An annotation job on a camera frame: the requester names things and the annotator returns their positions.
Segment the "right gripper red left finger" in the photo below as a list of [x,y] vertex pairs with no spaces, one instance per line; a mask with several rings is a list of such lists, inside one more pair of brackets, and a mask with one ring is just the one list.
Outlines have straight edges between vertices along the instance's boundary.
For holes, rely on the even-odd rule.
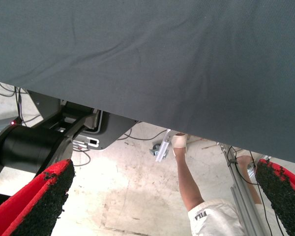
[[59,161],[0,205],[0,236],[49,236],[68,198],[75,170]]

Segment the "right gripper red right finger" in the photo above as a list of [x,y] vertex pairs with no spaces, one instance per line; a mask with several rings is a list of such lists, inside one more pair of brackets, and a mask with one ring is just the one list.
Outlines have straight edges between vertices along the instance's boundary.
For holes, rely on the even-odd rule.
[[279,164],[261,159],[257,163],[256,179],[286,233],[295,236],[295,174]]

